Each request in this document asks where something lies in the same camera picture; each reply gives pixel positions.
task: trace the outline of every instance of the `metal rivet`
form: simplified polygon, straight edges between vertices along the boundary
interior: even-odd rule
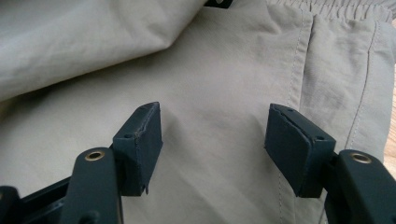
[[[105,156],[104,151],[93,151],[87,156],[85,156],[86,161],[99,161]]]
[[[368,158],[367,156],[365,156],[363,154],[360,154],[360,153],[353,152],[353,153],[350,154],[350,156],[352,157],[352,159],[354,161],[358,161],[358,162],[361,162],[361,163],[368,164],[368,163],[372,162],[372,160],[370,158]]]

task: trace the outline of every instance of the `fabric fold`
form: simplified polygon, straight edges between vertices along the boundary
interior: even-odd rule
[[[0,101],[166,49],[204,2],[2,1]]]

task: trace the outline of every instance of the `clamp jaw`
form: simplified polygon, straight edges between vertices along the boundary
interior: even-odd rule
[[[396,223],[396,182],[375,157],[335,140],[294,109],[271,105],[265,148],[297,197],[328,194],[329,223]]]
[[[142,105],[110,147],[79,154],[70,177],[22,199],[15,188],[0,187],[0,223],[121,224],[120,196],[149,192],[162,146],[160,104]]]

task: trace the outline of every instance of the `beige fabric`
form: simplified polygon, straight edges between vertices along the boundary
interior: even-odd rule
[[[168,48],[205,0],[5,0],[0,101]]]
[[[265,153],[269,104],[381,158],[395,37],[383,21],[260,0],[203,8],[169,49],[3,102],[0,185],[27,195],[70,175],[159,101],[163,151],[150,194],[123,199],[126,223],[324,222],[323,201],[295,199]]]
[[[396,18],[396,1],[388,0],[267,0],[319,14],[321,18],[392,22]]]

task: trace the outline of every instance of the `wooden surface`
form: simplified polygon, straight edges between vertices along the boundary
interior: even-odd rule
[[[392,24],[396,28],[396,20],[394,20]],[[395,88],[393,88],[392,119],[390,122],[388,141],[387,144],[385,145],[384,164],[389,170],[389,172],[396,179],[396,90]]]

